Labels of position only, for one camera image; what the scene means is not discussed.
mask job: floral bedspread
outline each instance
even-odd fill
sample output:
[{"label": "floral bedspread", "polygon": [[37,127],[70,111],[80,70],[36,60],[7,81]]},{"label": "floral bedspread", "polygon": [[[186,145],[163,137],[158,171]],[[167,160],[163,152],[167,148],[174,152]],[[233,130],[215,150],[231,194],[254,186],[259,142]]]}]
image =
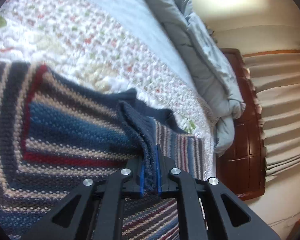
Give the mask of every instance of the floral bedspread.
[{"label": "floral bedspread", "polygon": [[204,171],[213,176],[216,122],[198,97],[147,45],[85,0],[6,0],[0,9],[0,61],[45,62],[93,90],[134,87],[152,107],[170,108],[178,125],[205,139]]}]

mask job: knit sweater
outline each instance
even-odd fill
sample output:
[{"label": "knit sweater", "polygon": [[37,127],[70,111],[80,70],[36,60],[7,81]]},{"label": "knit sweater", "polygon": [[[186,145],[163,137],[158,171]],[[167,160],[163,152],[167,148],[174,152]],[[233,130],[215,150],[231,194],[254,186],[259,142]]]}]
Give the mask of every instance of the knit sweater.
[{"label": "knit sweater", "polygon": [[101,94],[45,65],[0,63],[0,225],[11,239],[85,178],[108,176],[138,155],[147,196],[126,201],[122,239],[177,237],[176,202],[157,196],[154,146],[202,170],[203,140],[178,128],[171,110],[150,108],[136,95]]}]

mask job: bed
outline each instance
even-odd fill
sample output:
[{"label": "bed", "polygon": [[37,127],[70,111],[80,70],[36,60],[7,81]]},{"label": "bed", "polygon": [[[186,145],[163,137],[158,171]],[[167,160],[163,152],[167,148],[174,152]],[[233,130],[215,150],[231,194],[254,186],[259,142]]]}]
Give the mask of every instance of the bed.
[{"label": "bed", "polygon": [[181,129],[204,139],[202,170],[193,176],[207,179],[215,176],[219,116],[198,94],[159,22],[145,0],[6,0],[0,8],[0,61],[43,62],[103,93],[135,88],[138,99],[171,109]]}]

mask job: silver screw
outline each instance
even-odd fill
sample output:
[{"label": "silver screw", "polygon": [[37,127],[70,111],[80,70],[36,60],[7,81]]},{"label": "silver screw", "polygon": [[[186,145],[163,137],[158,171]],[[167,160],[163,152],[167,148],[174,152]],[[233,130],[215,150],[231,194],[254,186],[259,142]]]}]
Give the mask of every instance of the silver screw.
[{"label": "silver screw", "polygon": [[131,173],[131,170],[128,168],[124,168],[121,170],[122,175],[129,175]]},{"label": "silver screw", "polygon": [[93,180],[92,179],[85,179],[83,181],[83,185],[85,186],[91,186],[93,184]]},{"label": "silver screw", "polygon": [[212,178],[209,179],[209,183],[211,185],[217,185],[219,183],[219,180],[215,177],[212,177]]},{"label": "silver screw", "polygon": [[171,169],[171,173],[174,174],[174,175],[178,175],[178,174],[181,173],[181,170],[178,169],[178,168],[173,168],[173,169]]}]

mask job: curtain fold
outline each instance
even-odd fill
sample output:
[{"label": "curtain fold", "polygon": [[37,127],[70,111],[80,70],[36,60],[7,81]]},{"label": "curtain fold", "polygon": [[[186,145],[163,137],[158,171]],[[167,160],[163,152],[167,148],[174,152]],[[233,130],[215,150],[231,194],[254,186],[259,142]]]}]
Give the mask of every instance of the curtain fold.
[{"label": "curtain fold", "polygon": [[300,164],[300,53],[245,58],[262,107],[266,180]]}]

